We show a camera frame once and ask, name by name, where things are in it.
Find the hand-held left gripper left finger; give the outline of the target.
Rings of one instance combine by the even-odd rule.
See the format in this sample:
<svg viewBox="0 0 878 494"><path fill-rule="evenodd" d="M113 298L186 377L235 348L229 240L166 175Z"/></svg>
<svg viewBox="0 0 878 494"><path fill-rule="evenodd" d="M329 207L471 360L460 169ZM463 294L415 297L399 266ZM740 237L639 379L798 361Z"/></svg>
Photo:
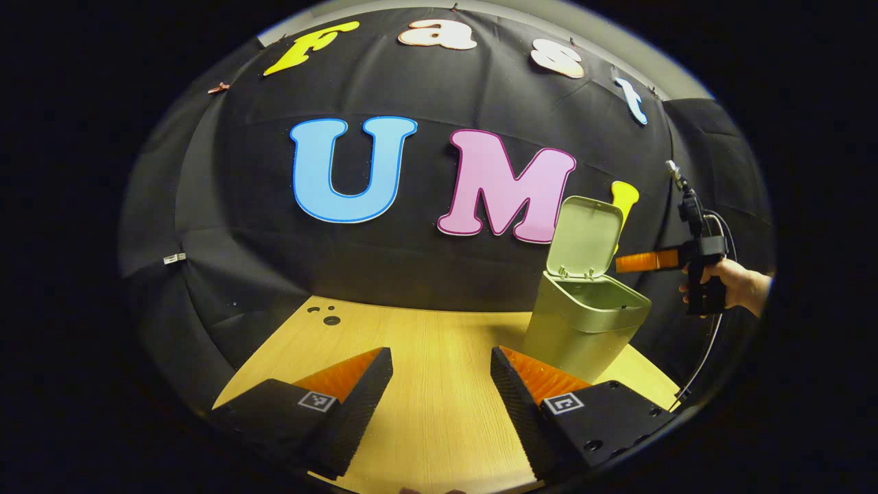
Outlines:
<svg viewBox="0 0 878 494"><path fill-rule="evenodd" d="M391 349L377 347L293 384L264 379L209 416L277 466L335 480L348 471L392 376Z"/></svg>

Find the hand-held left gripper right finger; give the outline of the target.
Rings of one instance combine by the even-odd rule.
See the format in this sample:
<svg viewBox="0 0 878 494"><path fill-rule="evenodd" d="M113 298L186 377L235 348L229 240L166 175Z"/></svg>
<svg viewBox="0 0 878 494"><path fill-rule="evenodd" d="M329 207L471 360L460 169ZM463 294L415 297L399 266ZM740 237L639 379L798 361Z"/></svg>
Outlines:
<svg viewBox="0 0 878 494"><path fill-rule="evenodd" d="M490 372L537 480L558 482L639 446L674 414L617 379L588 384L503 345Z"/></svg>

